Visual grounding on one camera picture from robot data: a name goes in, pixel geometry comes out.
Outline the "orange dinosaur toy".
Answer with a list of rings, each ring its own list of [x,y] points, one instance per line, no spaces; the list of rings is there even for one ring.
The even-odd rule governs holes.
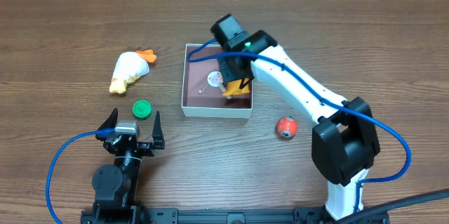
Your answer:
[[[247,84],[244,87],[241,87],[241,84],[242,84],[242,79],[228,82],[226,85],[226,91],[223,93],[223,96],[230,98],[235,95],[242,95],[242,94],[250,93],[249,85]]]

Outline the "red ball toy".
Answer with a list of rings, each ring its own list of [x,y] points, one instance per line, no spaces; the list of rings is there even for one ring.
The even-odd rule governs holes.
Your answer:
[[[276,123],[276,132],[283,138],[293,138],[298,130],[298,123],[292,116],[283,116]]]

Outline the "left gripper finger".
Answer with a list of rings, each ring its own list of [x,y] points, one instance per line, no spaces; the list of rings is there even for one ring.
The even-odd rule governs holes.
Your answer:
[[[105,130],[105,129],[114,129],[117,124],[117,121],[118,121],[118,115],[119,115],[119,111],[115,107],[112,110],[111,114],[108,116],[108,118],[100,125],[98,130],[101,131],[101,130]],[[108,135],[109,135],[108,133],[97,133],[95,135],[95,138],[97,140],[106,140]]]
[[[153,130],[152,130],[152,138],[153,138],[153,148],[155,150],[164,150],[165,149],[165,139],[163,136],[163,131],[161,128],[161,117],[160,112],[156,112]]]

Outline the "green round cap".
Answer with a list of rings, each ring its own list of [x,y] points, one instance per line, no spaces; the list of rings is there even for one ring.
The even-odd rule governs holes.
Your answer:
[[[132,112],[138,119],[146,119],[152,114],[152,105],[147,100],[138,100],[134,103]]]

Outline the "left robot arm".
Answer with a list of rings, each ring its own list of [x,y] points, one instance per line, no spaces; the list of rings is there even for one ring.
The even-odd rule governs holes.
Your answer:
[[[96,133],[114,163],[101,166],[92,178],[95,201],[91,211],[84,211],[82,224],[151,223],[144,204],[136,201],[138,178],[143,157],[153,157],[155,150],[165,148],[160,114],[157,112],[152,130],[152,142],[139,141],[140,129],[135,121],[119,121],[113,109],[99,127],[108,132]]]

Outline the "white round rattle drum toy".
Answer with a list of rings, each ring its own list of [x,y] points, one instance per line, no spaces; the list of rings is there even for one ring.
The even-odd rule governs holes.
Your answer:
[[[221,72],[219,71],[212,71],[208,74],[208,76],[206,77],[207,80],[207,85],[204,86],[202,89],[198,90],[199,94],[202,94],[205,89],[207,87],[213,87],[213,88],[219,88],[221,90],[221,92],[225,93],[226,92],[226,88],[224,85],[224,80],[222,77]]]

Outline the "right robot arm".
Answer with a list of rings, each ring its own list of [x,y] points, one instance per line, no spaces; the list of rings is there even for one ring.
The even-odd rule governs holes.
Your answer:
[[[249,83],[257,79],[309,122],[311,157],[328,181],[327,214],[340,220],[361,210],[361,191],[356,184],[367,176],[380,153],[369,105],[361,98],[349,101],[318,83],[262,30],[252,35],[241,29],[215,30],[213,35],[224,50],[218,62],[227,95],[247,91]]]

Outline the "white plush duck toy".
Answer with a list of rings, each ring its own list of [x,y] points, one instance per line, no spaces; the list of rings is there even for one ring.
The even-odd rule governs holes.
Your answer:
[[[109,92],[124,94],[129,84],[150,72],[149,64],[156,62],[156,59],[153,50],[122,53],[115,65]]]

